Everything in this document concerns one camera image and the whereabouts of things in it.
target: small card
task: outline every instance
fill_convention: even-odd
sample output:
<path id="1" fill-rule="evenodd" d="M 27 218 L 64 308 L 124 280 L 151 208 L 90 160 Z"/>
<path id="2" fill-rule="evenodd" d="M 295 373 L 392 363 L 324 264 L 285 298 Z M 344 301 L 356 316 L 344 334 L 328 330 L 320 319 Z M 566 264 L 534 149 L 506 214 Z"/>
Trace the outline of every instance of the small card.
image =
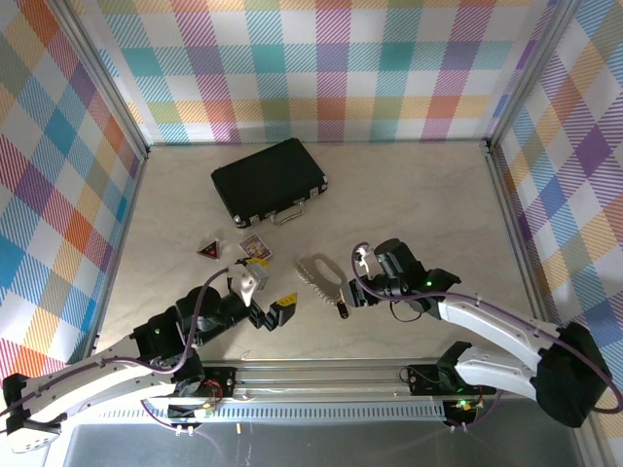
<path id="1" fill-rule="evenodd" d="M 273 252 L 266 246 L 266 243 L 262 239 L 254 234 L 249 238 L 246 238 L 240 243 L 240 248 L 251 258 L 259 258 L 261 260 L 268 260 L 272 257 Z"/>

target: marble surface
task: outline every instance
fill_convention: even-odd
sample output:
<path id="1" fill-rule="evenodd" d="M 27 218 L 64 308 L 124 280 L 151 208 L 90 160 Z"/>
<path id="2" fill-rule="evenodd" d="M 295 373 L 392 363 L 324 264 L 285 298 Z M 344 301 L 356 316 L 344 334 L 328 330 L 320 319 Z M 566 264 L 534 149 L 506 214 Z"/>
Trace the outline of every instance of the marble surface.
<path id="1" fill-rule="evenodd" d="M 324 253 L 349 273 L 358 241 L 398 237 L 427 269 L 443 268 L 462 284 L 453 291 L 525 314 L 528 299 L 478 143 L 308 144 L 329 177 L 329 189 L 283 226 L 264 221 L 234 227 L 210 179 L 217 167 L 264 146 L 157 147 L 146 166 L 126 247 L 106 312 L 99 348 L 242 256 L 238 243 L 258 234 L 274 251 L 271 279 L 258 304 L 297 292 L 296 315 L 269 333 L 243 322 L 200 349 L 206 359 L 437 357 L 457 340 L 483 344 L 432 317 L 395 321 L 386 305 L 358 308 L 349 319 L 325 304 L 292 267 L 299 254 Z M 219 262 L 196 252 L 213 238 Z M 225 280 L 217 289 L 225 291 Z M 413 312 L 398 305 L 403 319 Z"/>

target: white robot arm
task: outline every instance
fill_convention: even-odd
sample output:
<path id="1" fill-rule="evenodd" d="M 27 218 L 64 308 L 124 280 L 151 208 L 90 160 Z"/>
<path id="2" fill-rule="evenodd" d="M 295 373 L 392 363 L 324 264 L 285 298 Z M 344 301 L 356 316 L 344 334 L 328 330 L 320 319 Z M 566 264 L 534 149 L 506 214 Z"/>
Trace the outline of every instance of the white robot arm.
<path id="1" fill-rule="evenodd" d="M 7 436 L 13 452 L 28 452 L 54 441 L 60 424 L 109 399 L 143 400 L 173 393 L 193 393 L 205 378 L 193 346 L 203 345 L 248 318 L 256 328 L 282 326 L 292 313 L 274 304 L 265 313 L 252 300 L 268 275 L 257 260 L 241 260 L 212 276 L 129 335 L 103 351 L 43 377 L 15 374 L 3 381 Z M 229 295 L 209 287 L 227 273 Z"/>
<path id="2" fill-rule="evenodd" d="M 439 377 L 449 389 L 485 385 L 535 400 L 566 426 L 579 427 L 605 391 L 611 373 L 590 332 L 577 323 L 559 327 L 522 319 L 494 305 L 448 290 L 460 279 L 443 270 L 425 270 L 397 238 L 371 253 L 367 243 L 353 251 L 355 279 L 343 287 L 350 306 L 380 301 L 406 302 L 414 310 L 462 326 L 495 343 L 489 352 L 456 342 L 439 360 Z M 377 262 L 383 270 L 371 263 Z M 359 277 L 355 264 L 365 267 Z"/>

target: purple cable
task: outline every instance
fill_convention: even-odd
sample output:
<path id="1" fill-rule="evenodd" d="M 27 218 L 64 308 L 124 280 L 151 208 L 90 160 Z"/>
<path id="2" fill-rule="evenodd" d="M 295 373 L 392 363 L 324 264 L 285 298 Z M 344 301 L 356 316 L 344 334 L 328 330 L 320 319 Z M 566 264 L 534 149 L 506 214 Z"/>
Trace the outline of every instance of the purple cable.
<path id="1" fill-rule="evenodd" d="M 131 358 L 131 357 L 115 357 L 115 358 L 103 358 L 100 360 L 100 362 L 102 364 L 108 364 L 108 363 L 130 363 L 132 365 L 138 365 L 141 367 L 145 367 L 149 370 L 151 370 L 154 373 L 158 373 L 160 375 L 172 375 L 175 372 L 179 371 L 184 364 L 186 363 L 186 359 L 188 358 L 188 352 L 191 349 L 191 346 L 193 345 L 193 339 L 195 338 L 195 333 L 197 332 L 197 320 L 199 319 L 199 313 L 202 309 L 202 302 L 203 302 L 203 297 L 205 296 L 205 292 L 207 291 L 207 288 L 210 286 L 210 284 L 221 274 L 224 274 L 228 271 L 227 268 L 218 270 L 217 272 L 215 272 L 214 274 L 212 274 L 203 284 L 202 289 L 199 292 L 199 296 L 197 297 L 197 301 L 195 302 L 195 311 L 193 312 L 193 317 L 192 317 L 192 323 L 191 323 L 191 329 L 190 332 L 188 333 L 188 339 L 186 340 L 186 345 L 184 346 L 184 351 L 182 352 L 182 356 L 179 360 L 179 362 L 171 367 L 168 370 L 163 370 L 162 368 L 159 367 L 152 367 L 151 365 L 145 363 L 145 362 L 141 362 L 140 360 L 137 360 L 135 358 Z M 4 416 L 7 413 L 9 413 L 10 411 L 12 411 L 13 409 L 16 409 L 17 407 L 19 407 L 20 405 L 28 402 L 30 399 L 32 399 L 33 397 L 35 397 L 37 394 L 50 389 L 52 386 L 54 386 L 55 384 L 68 379 L 69 377 L 73 377 L 74 375 L 78 375 L 81 372 L 85 372 L 86 370 L 90 370 L 91 368 L 94 368 L 96 366 L 99 365 L 100 362 L 93 362 L 93 363 L 89 363 L 88 365 L 84 366 L 84 367 L 80 367 L 80 368 L 75 368 L 73 370 L 68 371 L 67 373 L 60 375 L 58 377 L 55 377 L 53 379 L 50 379 L 48 382 L 46 382 L 45 384 L 42 384 L 41 386 L 39 386 L 39 389 L 37 391 L 33 391 L 30 394 L 22 397 L 21 399 L 19 399 L 18 401 L 13 402 L 9 407 L 7 407 L 4 411 L 0 412 L 0 416 Z"/>
<path id="2" fill-rule="evenodd" d="M 357 250 L 359 248 L 361 248 L 362 246 L 369 247 L 370 243 L 368 243 L 367 241 L 362 241 L 362 242 L 358 243 L 354 247 L 354 249 L 352 250 L 351 262 L 350 263 L 351 263 L 351 266 L 352 266 L 352 272 L 354 273 L 355 279 L 357 280 L 357 282 L 359 283 L 361 288 L 363 290 L 365 290 L 368 294 L 370 294 L 373 297 L 376 297 L 377 299 L 380 299 L 380 300 L 389 300 L 389 299 L 391 299 L 394 302 L 413 302 L 415 300 L 429 299 L 429 298 L 432 298 L 432 297 L 442 297 L 442 298 L 445 298 L 445 299 L 460 300 L 460 301 L 468 302 L 468 303 L 470 303 L 472 305 L 479 306 L 481 308 L 486 308 L 488 311 L 492 312 L 493 314 L 496 314 L 496 315 L 498 315 L 500 317 L 503 317 L 504 319 L 512 321 L 512 322 L 514 322 L 515 324 L 517 324 L 519 326 L 525 326 L 527 330 L 534 331 L 534 332 L 538 333 L 539 336 L 542 336 L 545 339 L 549 340 L 550 342 L 552 342 L 552 343 L 562 347 L 564 350 L 569 352 L 575 358 L 579 359 L 582 363 L 584 363 L 584 365 L 586 365 L 598 377 L 600 377 L 605 382 L 605 384 L 607 384 L 607 386 L 612 390 L 612 392 L 614 393 L 614 397 L 616 397 L 617 406 L 615 408 L 613 408 L 613 409 L 600 409 L 600 408 L 595 407 L 595 408 L 593 408 L 593 412 L 596 412 L 596 413 L 607 413 L 607 414 L 615 414 L 615 413 L 623 412 L 623 394 L 621 394 L 621 391 L 619 390 L 619 388 L 616 387 L 616 384 L 614 384 L 614 381 L 612 380 L 612 378 L 609 377 L 608 375 L 606 375 L 595 363 L 593 363 L 591 360 L 589 360 L 579 350 L 571 347 L 568 343 L 566 343 L 564 341 L 561 341 L 557 337 L 552 336 L 551 334 L 549 334 L 549 333 L 539 329 L 538 327 L 534 326 L 532 323 L 529 323 L 528 321 L 525 321 L 524 319 L 520 318 L 519 316 L 515 316 L 514 314 L 506 311 L 505 309 L 502 309 L 502 308 L 500 308 L 498 306 L 489 304 L 489 303 L 484 302 L 482 300 L 476 299 L 475 297 L 470 297 L 468 295 L 463 295 L 463 294 L 455 294 L 455 293 L 452 293 L 452 292 L 425 292 L 425 293 L 421 293 L 421 294 L 417 294 L 417 295 L 407 295 L 407 296 L 403 296 L 403 297 L 390 297 L 390 298 L 375 292 L 374 290 L 372 290 L 370 287 L 368 287 L 363 282 L 363 279 L 361 279 L 361 277 L 359 276 L 359 273 L 357 272 L 357 268 L 356 268 L 356 265 L 355 265 L 357 263 L 357 259 L 356 259 Z"/>

